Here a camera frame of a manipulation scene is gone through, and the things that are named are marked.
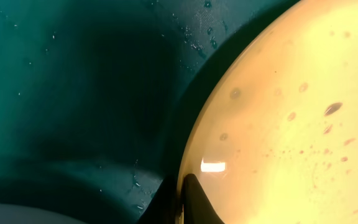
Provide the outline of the yellow-green plate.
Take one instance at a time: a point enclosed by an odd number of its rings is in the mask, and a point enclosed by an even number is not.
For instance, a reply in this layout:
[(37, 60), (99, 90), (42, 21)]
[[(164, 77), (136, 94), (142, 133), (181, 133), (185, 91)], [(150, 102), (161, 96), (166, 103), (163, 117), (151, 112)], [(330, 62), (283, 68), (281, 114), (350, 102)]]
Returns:
[(358, 223), (358, 0), (300, 1), (201, 110), (178, 187), (224, 223)]

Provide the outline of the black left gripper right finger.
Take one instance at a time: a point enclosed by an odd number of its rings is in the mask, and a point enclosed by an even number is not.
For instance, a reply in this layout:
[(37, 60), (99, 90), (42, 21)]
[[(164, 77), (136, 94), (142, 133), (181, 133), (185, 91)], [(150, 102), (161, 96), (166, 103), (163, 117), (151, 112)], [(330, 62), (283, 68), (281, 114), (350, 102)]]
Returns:
[(183, 179), (181, 187), (184, 224), (223, 224), (194, 174)]

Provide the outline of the light blue plate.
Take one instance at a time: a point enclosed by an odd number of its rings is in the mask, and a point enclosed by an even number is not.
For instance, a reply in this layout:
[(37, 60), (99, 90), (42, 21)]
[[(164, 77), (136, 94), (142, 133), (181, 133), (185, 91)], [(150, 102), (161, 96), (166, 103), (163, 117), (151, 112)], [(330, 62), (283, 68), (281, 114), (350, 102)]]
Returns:
[(75, 218), (39, 208), (0, 203), (0, 224), (86, 224)]

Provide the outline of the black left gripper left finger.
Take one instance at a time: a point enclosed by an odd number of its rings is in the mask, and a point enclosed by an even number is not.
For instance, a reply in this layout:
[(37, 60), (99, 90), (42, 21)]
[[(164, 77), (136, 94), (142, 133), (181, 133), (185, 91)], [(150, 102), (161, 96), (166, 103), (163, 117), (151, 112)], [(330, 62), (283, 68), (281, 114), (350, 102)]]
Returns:
[(153, 199), (137, 224), (175, 224), (177, 208), (177, 181), (164, 178)]

